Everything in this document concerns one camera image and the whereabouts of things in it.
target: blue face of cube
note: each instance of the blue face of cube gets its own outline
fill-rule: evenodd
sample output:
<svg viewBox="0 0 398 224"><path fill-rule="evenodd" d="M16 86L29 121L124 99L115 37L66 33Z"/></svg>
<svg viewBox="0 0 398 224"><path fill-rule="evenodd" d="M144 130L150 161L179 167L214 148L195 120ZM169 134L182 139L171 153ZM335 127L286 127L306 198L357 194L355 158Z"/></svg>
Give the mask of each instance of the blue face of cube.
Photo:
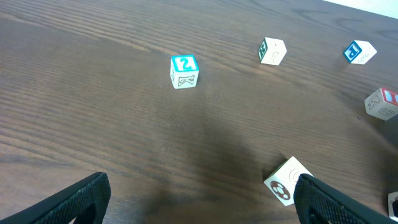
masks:
<svg viewBox="0 0 398 224"><path fill-rule="evenodd" d="M347 49L344 51L344 56L347 58L347 61L352 62L360 53L362 49L356 44L354 41Z"/></svg>

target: cube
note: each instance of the cube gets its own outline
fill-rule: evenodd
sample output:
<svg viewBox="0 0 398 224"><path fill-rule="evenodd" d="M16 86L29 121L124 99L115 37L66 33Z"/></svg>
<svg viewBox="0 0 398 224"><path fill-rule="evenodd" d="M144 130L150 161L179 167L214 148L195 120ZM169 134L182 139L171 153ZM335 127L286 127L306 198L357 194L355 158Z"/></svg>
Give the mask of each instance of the cube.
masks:
<svg viewBox="0 0 398 224"><path fill-rule="evenodd" d="M387 121L398 113L398 93L380 88L365 99L367 114Z"/></svg>
<svg viewBox="0 0 398 224"><path fill-rule="evenodd" d="M388 194L388 216L398 222L398 192Z"/></svg>
<svg viewBox="0 0 398 224"><path fill-rule="evenodd" d="M292 156L280 165L264 183L285 206L288 206L294 203L294 189L301 174L312 175Z"/></svg>
<svg viewBox="0 0 398 224"><path fill-rule="evenodd" d="M194 55L172 56L170 77L175 89L195 87L198 75L199 67Z"/></svg>
<svg viewBox="0 0 398 224"><path fill-rule="evenodd" d="M265 37L259 49L261 63L279 65L287 50L283 40Z"/></svg>
<svg viewBox="0 0 398 224"><path fill-rule="evenodd" d="M377 53L377 50L368 41L354 40L344 51L349 63L364 65Z"/></svg>

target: top of cube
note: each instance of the top of cube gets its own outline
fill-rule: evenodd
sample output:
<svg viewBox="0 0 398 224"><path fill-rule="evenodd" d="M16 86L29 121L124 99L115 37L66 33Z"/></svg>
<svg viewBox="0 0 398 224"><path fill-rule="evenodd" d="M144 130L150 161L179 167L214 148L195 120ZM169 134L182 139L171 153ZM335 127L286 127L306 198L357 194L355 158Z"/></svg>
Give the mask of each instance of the top of cube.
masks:
<svg viewBox="0 0 398 224"><path fill-rule="evenodd" d="M176 72L199 71L194 55L174 55L172 56L172 62Z"/></svg>
<svg viewBox="0 0 398 224"><path fill-rule="evenodd" d="M385 102L398 106L398 93L381 88L381 94L383 95Z"/></svg>

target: brown wood table top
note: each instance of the brown wood table top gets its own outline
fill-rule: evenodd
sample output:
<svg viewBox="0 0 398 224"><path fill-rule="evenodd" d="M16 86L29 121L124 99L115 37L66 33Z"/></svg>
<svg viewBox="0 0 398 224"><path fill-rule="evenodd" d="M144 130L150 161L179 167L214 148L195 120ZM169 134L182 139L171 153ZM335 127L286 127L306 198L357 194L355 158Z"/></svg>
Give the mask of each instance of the brown wood table top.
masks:
<svg viewBox="0 0 398 224"><path fill-rule="evenodd" d="M195 88L173 89L176 54ZM298 223L262 183L290 156L386 214L398 124L363 100L398 90L397 58L398 20L319 0L0 0L0 219L104 171L104 223Z"/></svg>

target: wooden surface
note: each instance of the wooden surface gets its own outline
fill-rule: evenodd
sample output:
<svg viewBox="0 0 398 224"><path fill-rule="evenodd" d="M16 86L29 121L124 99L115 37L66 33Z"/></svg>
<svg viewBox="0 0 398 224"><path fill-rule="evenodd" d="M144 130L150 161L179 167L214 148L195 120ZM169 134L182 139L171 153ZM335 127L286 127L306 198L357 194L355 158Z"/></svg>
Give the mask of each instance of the wooden surface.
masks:
<svg viewBox="0 0 398 224"><path fill-rule="evenodd" d="M175 54L196 88L173 89ZM290 156L386 214L397 122L363 100L398 90L397 58L398 20L319 0L0 0L0 218L105 171L104 223L298 223L262 183Z"/></svg>

